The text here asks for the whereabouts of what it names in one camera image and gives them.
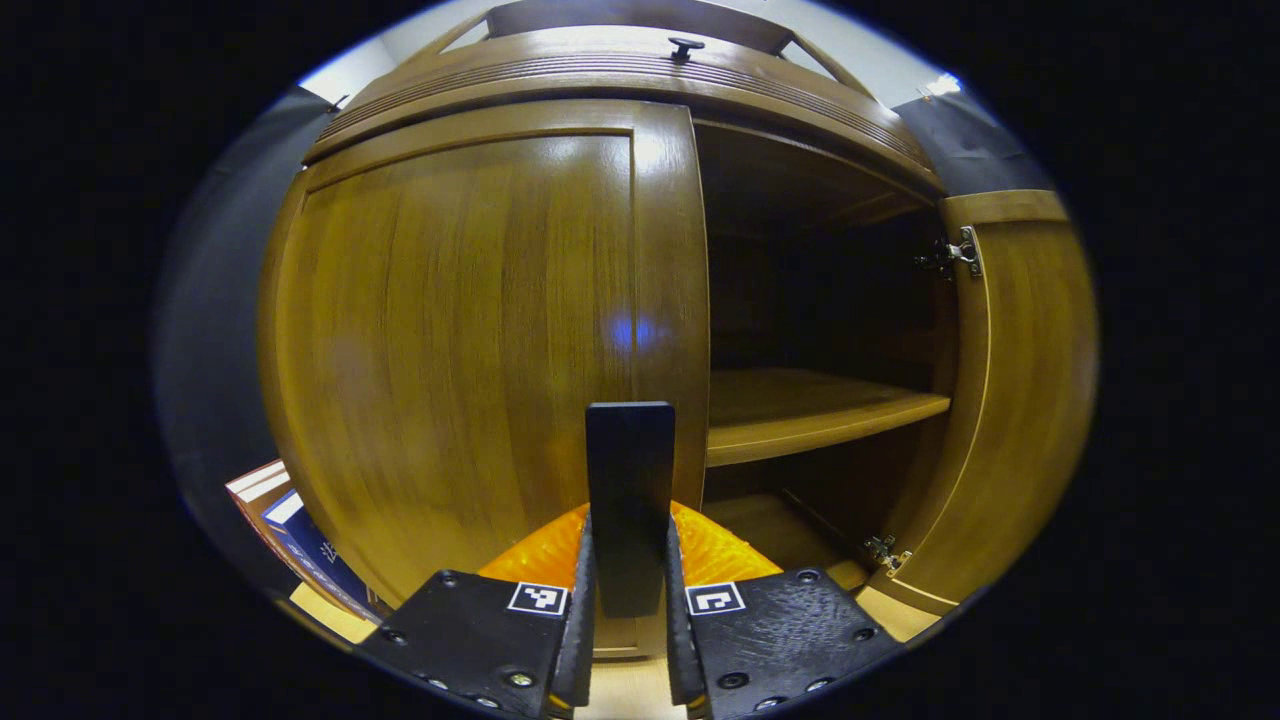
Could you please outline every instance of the wooden cabinet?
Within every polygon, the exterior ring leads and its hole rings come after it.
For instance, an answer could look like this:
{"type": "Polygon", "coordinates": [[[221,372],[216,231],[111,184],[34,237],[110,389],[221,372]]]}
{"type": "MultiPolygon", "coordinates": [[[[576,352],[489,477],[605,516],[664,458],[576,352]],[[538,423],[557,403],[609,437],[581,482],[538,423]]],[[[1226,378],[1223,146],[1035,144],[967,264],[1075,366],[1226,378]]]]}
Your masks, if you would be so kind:
{"type": "Polygon", "coordinates": [[[666,400],[676,500],[910,637],[1021,553],[1079,455],[1079,242],[1052,193],[946,197],[854,83],[710,36],[673,61],[669,35],[424,51],[334,120],[264,273],[282,457],[397,606],[586,501],[588,404],[666,400]],[[980,274],[915,266],[961,227],[980,274]],[[863,553],[884,534],[897,568],[863,553]]]}

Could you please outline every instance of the metal hinge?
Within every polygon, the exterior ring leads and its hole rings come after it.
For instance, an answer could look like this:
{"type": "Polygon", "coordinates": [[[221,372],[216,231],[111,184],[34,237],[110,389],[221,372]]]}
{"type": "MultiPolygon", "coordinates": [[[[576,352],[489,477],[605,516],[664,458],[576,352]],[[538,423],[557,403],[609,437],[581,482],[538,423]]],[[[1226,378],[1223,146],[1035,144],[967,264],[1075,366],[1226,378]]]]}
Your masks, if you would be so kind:
{"type": "Polygon", "coordinates": [[[955,279],[952,263],[959,260],[969,265],[969,275],[982,277],[982,259],[978,256],[975,245],[977,233],[973,227],[960,228],[960,245],[951,245],[945,238],[938,238],[933,243],[933,254],[915,259],[915,265],[925,270],[938,270],[945,279],[955,279]]]}
{"type": "Polygon", "coordinates": [[[872,557],[881,565],[888,568],[888,573],[886,574],[890,578],[901,570],[902,565],[905,565],[911,557],[910,550],[904,551],[901,555],[892,555],[890,551],[893,548],[895,542],[897,542],[897,538],[893,536],[884,536],[884,539],[872,536],[870,538],[863,541],[863,547],[872,553],[872,557]]]}

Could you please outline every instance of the blue book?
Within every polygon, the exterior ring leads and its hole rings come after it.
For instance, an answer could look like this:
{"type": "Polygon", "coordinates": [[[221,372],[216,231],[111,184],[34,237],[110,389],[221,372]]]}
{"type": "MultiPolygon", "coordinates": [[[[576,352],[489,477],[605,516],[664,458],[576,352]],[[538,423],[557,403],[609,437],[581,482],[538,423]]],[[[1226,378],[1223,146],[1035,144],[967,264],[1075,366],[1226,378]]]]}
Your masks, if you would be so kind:
{"type": "Polygon", "coordinates": [[[389,609],[338,556],[338,551],[311,521],[311,515],[302,507],[302,496],[298,491],[291,489],[275,501],[262,512],[262,519],[316,582],[356,615],[370,623],[381,624],[381,615],[389,609]]]}

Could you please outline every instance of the screw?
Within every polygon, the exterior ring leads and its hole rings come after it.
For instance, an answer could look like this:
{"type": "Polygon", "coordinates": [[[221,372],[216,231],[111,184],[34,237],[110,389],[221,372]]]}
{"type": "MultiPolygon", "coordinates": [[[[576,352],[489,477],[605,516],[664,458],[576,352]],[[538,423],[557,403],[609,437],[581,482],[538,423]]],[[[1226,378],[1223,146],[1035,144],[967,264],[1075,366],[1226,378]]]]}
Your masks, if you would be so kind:
{"type": "Polygon", "coordinates": [[[732,691],[735,688],[741,688],[742,685],[750,683],[751,679],[746,676],[746,673],[730,673],[716,680],[716,684],[724,688],[726,691],[732,691]]]}

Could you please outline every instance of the cabinet knob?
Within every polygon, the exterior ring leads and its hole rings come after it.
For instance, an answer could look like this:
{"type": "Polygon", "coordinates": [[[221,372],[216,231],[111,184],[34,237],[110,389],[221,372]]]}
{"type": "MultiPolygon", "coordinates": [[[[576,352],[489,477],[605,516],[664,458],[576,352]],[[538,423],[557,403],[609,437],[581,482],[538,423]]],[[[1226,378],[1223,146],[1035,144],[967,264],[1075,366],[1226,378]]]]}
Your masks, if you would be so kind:
{"type": "Polygon", "coordinates": [[[687,37],[668,37],[667,40],[676,44],[676,50],[672,51],[671,59],[677,63],[687,60],[690,50],[701,50],[703,47],[707,47],[707,44],[701,40],[689,40],[687,37]]]}

